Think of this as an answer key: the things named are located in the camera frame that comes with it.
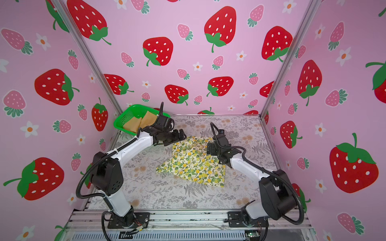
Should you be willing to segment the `lemon print skirt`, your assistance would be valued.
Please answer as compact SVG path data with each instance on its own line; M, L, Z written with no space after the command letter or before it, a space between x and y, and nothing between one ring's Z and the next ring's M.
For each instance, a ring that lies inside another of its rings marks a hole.
M212 141L205 137L187 137L174 143L171 158L156 168L157 173L170 173L179 178L215 187L225 186L226 166L216 156L207 154Z

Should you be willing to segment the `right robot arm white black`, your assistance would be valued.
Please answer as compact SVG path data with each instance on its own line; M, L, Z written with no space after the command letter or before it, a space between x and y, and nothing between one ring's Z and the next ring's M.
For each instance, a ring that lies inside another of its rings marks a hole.
M241 219L247 226L261 218L276 221L283 218L294 225L303 222L303 205L284 171L269 171L251 162L246 158L246 149L232 146L224 134L213 137L213 142L207 145L207 153L216 156L220 164L258 183L260 201L252 201L241 209Z

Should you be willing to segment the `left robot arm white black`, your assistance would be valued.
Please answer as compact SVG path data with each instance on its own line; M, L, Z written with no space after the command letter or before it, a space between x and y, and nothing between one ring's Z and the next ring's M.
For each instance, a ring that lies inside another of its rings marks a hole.
M143 150L157 145L168 146L187 138L182 129L174 129L172 118L158 114L154 124L139 129L130 141L106 154L97 154L99 160L90 168L90 181L102 195L109 210L118 217L125 217L132 209L122 185L123 167Z

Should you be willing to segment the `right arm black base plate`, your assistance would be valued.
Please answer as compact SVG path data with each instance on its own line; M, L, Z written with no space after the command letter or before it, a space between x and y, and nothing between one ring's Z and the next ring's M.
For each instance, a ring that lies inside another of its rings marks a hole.
M253 220L242 211L227 212L227 219L224 220L224 223L228 223L231 228L266 228L269 226L265 217Z

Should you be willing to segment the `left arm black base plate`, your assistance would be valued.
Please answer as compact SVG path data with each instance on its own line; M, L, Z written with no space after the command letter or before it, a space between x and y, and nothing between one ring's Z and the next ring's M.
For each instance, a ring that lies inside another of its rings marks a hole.
M134 230L137 228L146 229L150 220L149 212L133 212L127 213L124 217L119 217L112 214L105 221L108 222L109 229L128 229Z

